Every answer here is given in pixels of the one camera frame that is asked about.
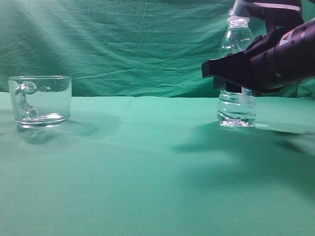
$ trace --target green table surface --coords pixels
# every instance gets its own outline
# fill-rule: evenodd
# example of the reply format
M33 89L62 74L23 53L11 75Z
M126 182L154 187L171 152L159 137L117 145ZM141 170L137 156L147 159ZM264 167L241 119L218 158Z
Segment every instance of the green table surface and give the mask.
M314 236L315 100L74 97L71 122L19 131L0 93L0 236Z

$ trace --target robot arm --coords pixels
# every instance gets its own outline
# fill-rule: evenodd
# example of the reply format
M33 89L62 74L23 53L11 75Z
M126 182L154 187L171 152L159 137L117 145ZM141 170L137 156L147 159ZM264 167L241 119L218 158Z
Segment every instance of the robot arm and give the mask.
M244 51L204 62L203 77L215 77L217 89L260 95L314 76L315 18L304 23L300 8L300 0L236 0L234 13L264 20L267 34Z

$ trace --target wrinkled fabric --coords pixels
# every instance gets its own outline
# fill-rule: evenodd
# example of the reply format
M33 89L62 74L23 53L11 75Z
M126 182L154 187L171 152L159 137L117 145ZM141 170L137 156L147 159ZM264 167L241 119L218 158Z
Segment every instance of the wrinkled fabric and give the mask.
M0 91L9 76L72 76L74 96L215 97L233 0L1 0ZM314 14L306 5L303 14ZM253 19L254 35L264 23ZM296 96L298 85L275 95Z
M1 236L315 235L314 100L234 129L217 98L74 97L39 130L0 101Z

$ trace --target plastic water bottle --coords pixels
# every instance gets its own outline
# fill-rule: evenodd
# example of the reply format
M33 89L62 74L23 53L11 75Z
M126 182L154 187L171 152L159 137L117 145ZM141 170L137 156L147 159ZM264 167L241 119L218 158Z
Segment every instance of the plastic water bottle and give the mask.
M222 40L220 56L245 50L252 43L252 32L248 27L249 18L238 17L229 10L228 29ZM253 126L256 118L255 97L248 89L242 93L220 91L218 120L224 126Z

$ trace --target glass mug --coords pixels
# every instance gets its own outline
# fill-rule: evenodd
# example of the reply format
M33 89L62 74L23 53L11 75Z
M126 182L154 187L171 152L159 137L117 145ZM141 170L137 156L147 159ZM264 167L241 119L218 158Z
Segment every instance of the glass mug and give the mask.
M69 120L72 96L70 77L10 77L8 83L19 127L53 127Z

